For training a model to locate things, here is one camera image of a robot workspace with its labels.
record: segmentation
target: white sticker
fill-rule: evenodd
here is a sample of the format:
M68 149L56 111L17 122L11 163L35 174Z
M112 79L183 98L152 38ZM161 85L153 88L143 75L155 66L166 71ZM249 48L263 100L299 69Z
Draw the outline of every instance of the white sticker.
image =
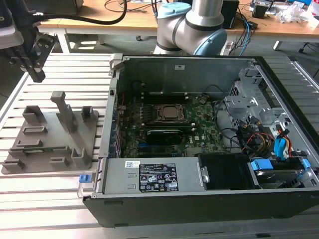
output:
M140 161L125 161L126 168L138 168L140 166Z
M175 70L185 70L185 65L175 65Z

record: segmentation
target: table leg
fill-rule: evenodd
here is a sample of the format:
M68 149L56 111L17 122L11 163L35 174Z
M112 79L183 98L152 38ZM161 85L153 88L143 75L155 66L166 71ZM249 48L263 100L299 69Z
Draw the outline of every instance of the table leg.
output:
M70 53L70 41L64 28L56 30L63 53Z
M277 50L279 49L279 47L281 46L281 43L283 43L283 42L282 42L282 41L276 41L276 43L275 43L273 49L274 49L275 51L277 51Z

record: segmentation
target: black box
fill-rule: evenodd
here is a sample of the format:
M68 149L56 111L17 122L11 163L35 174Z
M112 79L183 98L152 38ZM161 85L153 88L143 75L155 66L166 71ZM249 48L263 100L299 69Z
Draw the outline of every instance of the black box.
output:
M192 4L193 0L175 0ZM224 29L231 29L235 19L236 11L239 5L239 0L224 0L223 6L221 7L221 14L224 16Z
M28 9L50 14L77 14L83 0L24 0Z

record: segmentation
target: computer case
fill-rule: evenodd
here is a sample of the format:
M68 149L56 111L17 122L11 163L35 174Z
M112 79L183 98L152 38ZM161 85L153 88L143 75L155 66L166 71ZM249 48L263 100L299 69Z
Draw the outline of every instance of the computer case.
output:
M29 10L49 14L77 14L83 0L24 0Z

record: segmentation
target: motherboard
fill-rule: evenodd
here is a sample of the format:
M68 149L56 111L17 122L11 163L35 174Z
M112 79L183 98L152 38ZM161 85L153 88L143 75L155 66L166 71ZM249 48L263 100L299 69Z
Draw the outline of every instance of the motherboard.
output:
M122 158L193 157L225 151L209 97L145 95L132 98L118 112Z

